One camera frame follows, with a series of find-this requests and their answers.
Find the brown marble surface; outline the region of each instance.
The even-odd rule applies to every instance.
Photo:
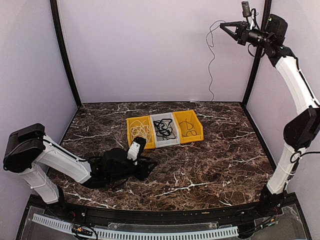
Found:
[[[50,169],[67,202],[142,211],[219,208],[259,199],[272,168],[238,103],[91,103],[74,118],[62,146],[79,157],[127,149],[127,118],[193,109],[204,141],[145,150],[158,161],[144,181],[131,177],[116,189],[88,189]]]

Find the yellow bin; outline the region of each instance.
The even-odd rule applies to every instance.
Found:
[[[136,137],[142,137],[146,139],[146,145],[144,149],[155,149],[156,142],[150,116],[130,117],[126,119],[126,129],[129,146],[131,146],[134,140],[132,132],[136,135],[139,132],[140,127],[144,130],[143,132],[145,132],[146,135],[143,135],[141,133]]]
[[[180,144],[204,140],[204,128],[194,110],[175,111],[173,117],[179,129]]]

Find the plastic tray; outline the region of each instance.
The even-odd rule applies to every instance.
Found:
[[[204,128],[194,110],[175,111],[172,113],[180,133],[180,143],[204,140]]]
[[[175,121],[175,118],[174,118],[174,115],[172,114],[172,112],[150,115],[150,119],[151,119],[151,124],[152,124],[152,128],[153,128],[153,135],[154,135],[156,148],[162,148],[162,147],[168,147],[168,146],[180,144],[179,129],[178,129],[178,126],[176,124],[176,121]],[[171,134],[169,137],[173,138],[175,136],[176,137],[175,139],[163,140],[163,138],[161,136],[157,136],[154,121],[161,120],[161,119],[172,119],[172,123],[170,125],[172,127],[173,134]]]
[[[140,126],[143,124],[144,126],[149,126],[149,142],[147,140],[147,143],[144,147],[144,149],[154,149],[156,147],[155,144],[155,136],[154,136],[154,130],[153,125],[150,120],[150,116],[139,116],[139,117],[130,117],[126,119],[126,128],[127,128],[127,138],[129,146],[131,146],[133,139],[131,138],[131,128],[135,126]]]

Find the white wall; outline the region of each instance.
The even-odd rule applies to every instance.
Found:
[[[60,0],[66,47],[81,100],[210,101],[206,34],[243,20],[241,0]],[[251,0],[262,17],[264,1]],[[253,58],[214,33],[215,101],[242,101]]]
[[[59,142],[77,109],[56,39],[49,0],[0,0],[0,156],[9,134],[42,123]],[[0,240],[16,238],[30,195],[0,168]]]
[[[300,67],[312,90],[320,99],[320,2],[316,0],[278,0],[272,2],[271,13],[288,22],[284,44],[299,58]],[[248,109],[259,127],[274,159],[283,150],[284,126],[296,116],[290,92],[267,58],[261,61]],[[320,137],[309,151],[320,150]],[[289,191],[296,192],[313,239],[320,239],[320,156],[303,158]]]

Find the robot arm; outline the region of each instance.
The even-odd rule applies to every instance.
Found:
[[[21,175],[45,203],[54,204],[63,201],[63,192],[38,163],[64,173],[87,188],[104,188],[130,176],[139,180],[149,176],[157,162],[140,159],[145,145],[144,138],[136,137],[128,151],[113,148],[91,162],[59,146],[45,134],[45,127],[37,123],[10,135],[3,168]]]
[[[248,19],[251,11],[249,3],[242,2],[243,16]],[[262,215],[273,207],[281,205],[284,191],[295,175],[300,156],[310,146],[320,129],[319,101],[312,92],[300,67],[298,58],[290,48],[283,45],[288,24],[284,19],[271,14],[265,31],[252,28],[248,21],[221,23],[220,28],[229,34],[238,44],[246,43],[264,50],[277,71],[283,77],[294,100],[297,117],[289,122],[283,131],[284,148],[277,168],[264,186],[260,195],[257,211]],[[235,27],[235,32],[228,29]]]

